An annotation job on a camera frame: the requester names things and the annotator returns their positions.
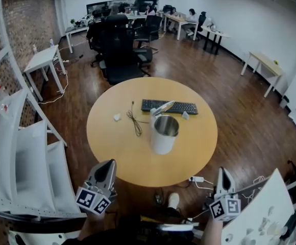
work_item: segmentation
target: chair backrest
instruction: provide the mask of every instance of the chair backrest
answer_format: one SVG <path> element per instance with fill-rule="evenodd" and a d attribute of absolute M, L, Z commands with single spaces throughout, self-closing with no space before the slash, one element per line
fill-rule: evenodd
<path fill-rule="evenodd" d="M 89 26 L 87 38 L 89 40 L 89 47 L 92 50 L 97 50 L 101 47 L 101 34 L 104 31 L 106 25 L 104 21 L 95 22 Z"/>
<path fill-rule="evenodd" d="M 133 52 L 134 30 L 131 28 L 110 28 L 103 32 L 106 67 L 124 66 L 136 63 Z"/>
<path fill-rule="evenodd" d="M 105 23 L 108 28 L 123 27 L 129 23 L 129 20 L 124 14 L 113 14 L 106 17 Z"/>

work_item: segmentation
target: person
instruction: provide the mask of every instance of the person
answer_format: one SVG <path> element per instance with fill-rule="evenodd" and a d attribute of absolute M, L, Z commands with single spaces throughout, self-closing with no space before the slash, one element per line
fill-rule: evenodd
<path fill-rule="evenodd" d="M 118 14 L 125 14 L 126 13 L 126 9 L 124 6 L 119 6 L 118 7 Z"/>
<path fill-rule="evenodd" d="M 172 193 L 168 197 L 166 211 L 169 217 L 181 217 L 178 211 L 179 202 L 180 197 L 177 193 Z M 190 239 L 192 240 L 192 232 L 169 232 L 169 236 L 165 236 L 156 235 L 154 231 L 148 231 L 148 237 L 145 239 L 146 242 L 143 242 L 143 233 L 137 236 L 138 232 L 141 232 L 139 227 L 140 217 L 128 217 L 126 220 L 121 218 L 116 229 L 104 231 L 104 218 L 105 213 L 100 216 L 89 214 L 79 237 L 77 239 L 68 239 L 63 245 L 121 244 L 122 242 L 124 244 L 193 244 L 190 241 Z M 200 245 L 221 245 L 222 229 L 223 222 L 215 221 L 211 216 L 204 230 Z"/>
<path fill-rule="evenodd" d="M 172 7 L 172 10 L 171 10 L 171 12 L 169 13 L 170 15 L 173 15 L 173 16 L 178 16 L 178 13 L 177 13 L 177 9 L 175 8 L 175 7 Z M 168 30 L 170 31 L 170 32 L 172 32 L 173 31 L 173 29 L 174 30 L 177 30 L 178 29 L 178 22 L 176 22 L 176 21 L 173 21 L 173 20 L 169 20 L 169 22 L 170 22 L 170 24 L 169 24 L 169 26 L 168 26 Z"/>
<path fill-rule="evenodd" d="M 195 10 L 194 9 L 190 9 L 189 10 L 189 17 L 187 17 L 186 18 L 186 20 L 188 21 L 188 22 L 198 22 L 198 20 L 199 20 L 199 15 L 195 12 Z M 190 28 L 192 28 L 192 27 L 194 27 L 195 28 L 195 24 L 192 24 L 192 23 L 188 23 L 188 24 L 184 24 L 184 25 L 182 25 L 182 28 L 183 28 L 183 30 L 187 33 L 187 36 L 191 36 L 191 35 L 193 35 L 193 31 L 190 29 Z"/>
<path fill-rule="evenodd" d="M 155 10 L 154 10 L 154 8 L 153 8 L 153 6 L 147 6 L 147 11 L 146 11 L 146 13 L 145 13 L 145 15 L 155 15 L 156 13 L 155 13 Z"/>

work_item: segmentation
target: shoe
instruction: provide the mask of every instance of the shoe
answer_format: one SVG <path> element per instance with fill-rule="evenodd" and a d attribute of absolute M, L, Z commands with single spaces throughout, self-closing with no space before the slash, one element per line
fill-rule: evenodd
<path fill-rule="evenodd" d="M 180 203 L 180 196 L 176 192 L 171 193 L 171 195 L 168 197 L 167 207 L 177 209 L 179 203 Z"/>

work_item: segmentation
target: person sitting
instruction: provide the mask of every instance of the person sitting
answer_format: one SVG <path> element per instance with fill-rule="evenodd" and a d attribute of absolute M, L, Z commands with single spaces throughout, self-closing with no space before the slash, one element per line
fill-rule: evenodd
<path fill-rule="evenodd" d="M 155 15 L 156 13 L 155 13 L 155 10 L 154 10 L 154 8 L 153 8 L 153 6 L 147 6 L 147 11 L 146 11 L 146 13 L 145 13 L 145 15 Z"/>
<path fill-rule="evenodd" d="M 198 22 L 199 15 L 195 12 L 194 9 L 191 8 L 189 10 L 189 14 L 190 14 L 189 17 L 186 18 L 186 20 L 188 22 L 195 22 L 195 23 Z M 187 33 L 187 36 L 191 36 L 191 35 L 193 35 L 193 31 L 191 31 L 190 28 L 192 28 L 192 27 L 195 28 L 195 26 L 196 26 L 195 24 L 188 23 L 188 24 L 182 25 L 182 28 Z"/>
<path fill-rule="evenodd" d="M 177 9 L 175 7 L 172 7 L 172 10 L 171 10 L 171 12 L 169 14 L 170 15 L 173 15 L 173 16 L 178 16 Z M 173 29 L 174 30 L 177 30 L 178 29 L 178 25 L 179 24 L 176 21 L 173 21 L 173 20 L 170 19 L 169 22 L 170 22 L 170 24 L 168 26 L 168 30 L 170 32 L 172 32 Z"/>

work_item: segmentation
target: small white object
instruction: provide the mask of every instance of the small white object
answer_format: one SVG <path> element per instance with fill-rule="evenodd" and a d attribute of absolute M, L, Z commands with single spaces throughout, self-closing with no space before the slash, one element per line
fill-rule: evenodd
<path fill-rule="evenodd" d="M 54 41 L 53 41 L 52 38 L 50 38 L 50 46 L 51 46 L 51 47 L 54 47 Z"/>
<path fill-rule="evenodd" d="M 121 119 L 121 114 L 114 115 L 114 121 L 119 121 Z"/>
<path fill-rule="evenodd" d="M 189 120 L 190 119 L 190 116 L 189 116 L 189 114 L 186 111 L 184 111 L 183 114 L 182 114 L 182 118 L 184 118 L 186 120 Z"/>

